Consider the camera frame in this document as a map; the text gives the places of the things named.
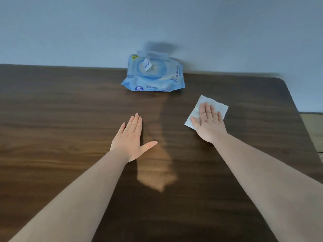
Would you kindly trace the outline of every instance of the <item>wet wipes package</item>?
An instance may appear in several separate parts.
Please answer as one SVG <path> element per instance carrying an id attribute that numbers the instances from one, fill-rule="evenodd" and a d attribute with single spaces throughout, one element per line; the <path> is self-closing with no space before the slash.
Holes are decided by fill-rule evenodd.
<path id="1" fill-rule="evenodd" d="M 185 88 L 183 65 L 166 53 L 138 51 L 129 57 L 127 78 L 121 85 L 132 91 L 171 92 Z"/>

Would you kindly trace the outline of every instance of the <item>person's left hand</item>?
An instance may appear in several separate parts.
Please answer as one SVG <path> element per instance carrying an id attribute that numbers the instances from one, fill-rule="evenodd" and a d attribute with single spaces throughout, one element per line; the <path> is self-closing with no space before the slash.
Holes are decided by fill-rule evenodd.
<path id="1" fill-rule="evenodd" d="M 137 159 L 140 155 L 158 143 L 157 141 L 152 141 L 140 146 L 142 118 L 139 117 L 139 114 L 136 113 L 135 116 L 131 116 L 126 128 L 125 126 L 126 123 L 121 125 L 111 143 L 110 151 L 114 149 L 125 151 L 129 157 L 128 162 Z"/>

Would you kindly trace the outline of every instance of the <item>wall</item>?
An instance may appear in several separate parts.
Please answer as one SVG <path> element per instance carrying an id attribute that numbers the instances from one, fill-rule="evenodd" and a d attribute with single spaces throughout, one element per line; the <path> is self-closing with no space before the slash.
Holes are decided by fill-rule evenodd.
<path id="1" fill-rule="evenodd" d="M 323 0 L 0 0 L 0 63 L 120 67 L 165 43 L 185 71 L 279 73 L 323 112 Z"/>

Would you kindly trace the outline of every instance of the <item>wooden table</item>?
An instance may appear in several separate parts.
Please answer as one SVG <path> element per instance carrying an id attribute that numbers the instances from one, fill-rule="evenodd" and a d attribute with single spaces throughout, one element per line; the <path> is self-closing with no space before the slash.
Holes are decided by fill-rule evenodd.
<path id="1" fill-rule="evenodd" d="M 0 65 L 0 241 L 99 160 L 136 112 L 143 142 L 159 144 L 126 165 L 94 241 L 276 241 L 218 152 L 184 125 L 201 94 L 229 106 L 229 134 L 323 182 L 281 79 L 185 74 L 185 89 L 157 93 L 127 90 L 125 76 Z"/>

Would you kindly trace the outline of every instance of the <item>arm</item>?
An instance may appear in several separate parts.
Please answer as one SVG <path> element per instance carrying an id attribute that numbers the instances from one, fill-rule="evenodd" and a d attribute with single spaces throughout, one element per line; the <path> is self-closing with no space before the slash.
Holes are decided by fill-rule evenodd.
<path id="1" fill-rule="evenodd" d="M 200 106 L 192 118 L 212 143 L 280 242 L 322 241 L 323 185 L 226 132 L 221 113 Z"/>
<path id="2" fill-rule="evenodd" d="M 142 119 L 131 117 L 120 127 L 110 152 L 84 172 L 32 220 L 10 242 L 91 241 L 126 163 L 157 144 L 140 146 Z"/>

